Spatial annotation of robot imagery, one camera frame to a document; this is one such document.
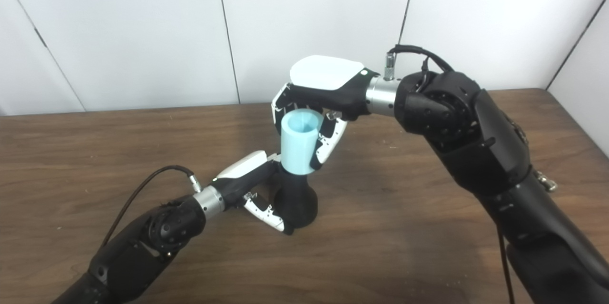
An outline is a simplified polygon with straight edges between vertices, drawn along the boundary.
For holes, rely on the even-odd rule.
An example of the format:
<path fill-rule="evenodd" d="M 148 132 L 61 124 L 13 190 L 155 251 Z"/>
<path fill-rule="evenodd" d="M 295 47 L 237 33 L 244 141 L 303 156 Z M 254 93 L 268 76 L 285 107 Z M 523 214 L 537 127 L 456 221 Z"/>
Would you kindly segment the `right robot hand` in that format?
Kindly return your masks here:
<path fill-rule="evenodd" d="M 283 169 L 294 175 L 319 170 L 348 122 L 370 114 L 367 91 L 378 76 L 347 59 L 313 55 L 296 62 L 271 102 Z"/>

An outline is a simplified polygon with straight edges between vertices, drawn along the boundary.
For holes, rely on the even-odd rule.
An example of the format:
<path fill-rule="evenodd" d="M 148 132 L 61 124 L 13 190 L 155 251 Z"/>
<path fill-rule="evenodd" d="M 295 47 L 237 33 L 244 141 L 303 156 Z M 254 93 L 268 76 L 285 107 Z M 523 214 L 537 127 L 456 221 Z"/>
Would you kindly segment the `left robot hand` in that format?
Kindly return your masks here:
<path fill-rule="evenodd" d="M 291 236 L 294 228 L 288 224 L 268 200 L 253 189 L 278 173 L 281 155 L 257 150 L 222 170 L 209 185 L 220 195 L 222 211 L 244 208 L 273 229 Z"/>

